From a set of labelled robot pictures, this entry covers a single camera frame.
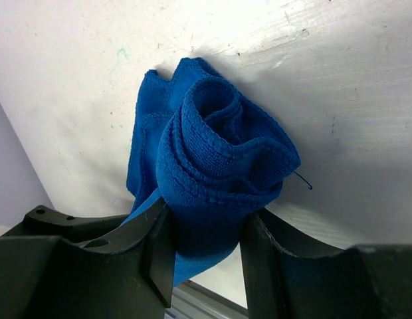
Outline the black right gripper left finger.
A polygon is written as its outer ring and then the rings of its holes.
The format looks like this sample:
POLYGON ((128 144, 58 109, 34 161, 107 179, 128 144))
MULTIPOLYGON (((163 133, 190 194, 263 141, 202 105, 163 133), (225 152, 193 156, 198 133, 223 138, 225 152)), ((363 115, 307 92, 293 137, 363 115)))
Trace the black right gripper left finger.
POLYGON ((173 289, 171 226, 158 199, 120 224, 128 248, 62 237, 0 247, 0 318, 163 318, 173 289))

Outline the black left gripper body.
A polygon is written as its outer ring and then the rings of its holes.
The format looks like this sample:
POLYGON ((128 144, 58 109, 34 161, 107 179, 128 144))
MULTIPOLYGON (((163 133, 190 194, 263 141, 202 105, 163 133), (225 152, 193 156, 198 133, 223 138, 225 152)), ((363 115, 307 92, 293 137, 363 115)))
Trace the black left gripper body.
POLYGON ((0 236, 0 247, 23 246, 25 241, 62 237, 79 247, 128 248, 130 239, 120 227, 126 217, 75 217, 39 205, 0 236))

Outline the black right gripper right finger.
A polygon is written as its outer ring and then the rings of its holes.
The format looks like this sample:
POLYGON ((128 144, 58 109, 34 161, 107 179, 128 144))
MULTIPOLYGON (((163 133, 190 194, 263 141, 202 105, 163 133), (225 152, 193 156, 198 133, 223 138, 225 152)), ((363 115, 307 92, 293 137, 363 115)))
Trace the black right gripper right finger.
POLYGON ((250 318, 412 318, 412 245, 339 249, 261 209, 240 246, 250 318))

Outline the blue towel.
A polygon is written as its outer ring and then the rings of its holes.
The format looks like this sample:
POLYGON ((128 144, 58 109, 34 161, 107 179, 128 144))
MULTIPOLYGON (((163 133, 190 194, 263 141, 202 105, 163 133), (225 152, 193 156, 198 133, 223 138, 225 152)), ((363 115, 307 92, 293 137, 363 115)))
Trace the blue towel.
POLYGON ((133 217, 160 198, 173 213, 174 284, 228 257, 300 164, 277 121, 202 58, 181 59, 170 79, 146 72, 126 185, 133 217))

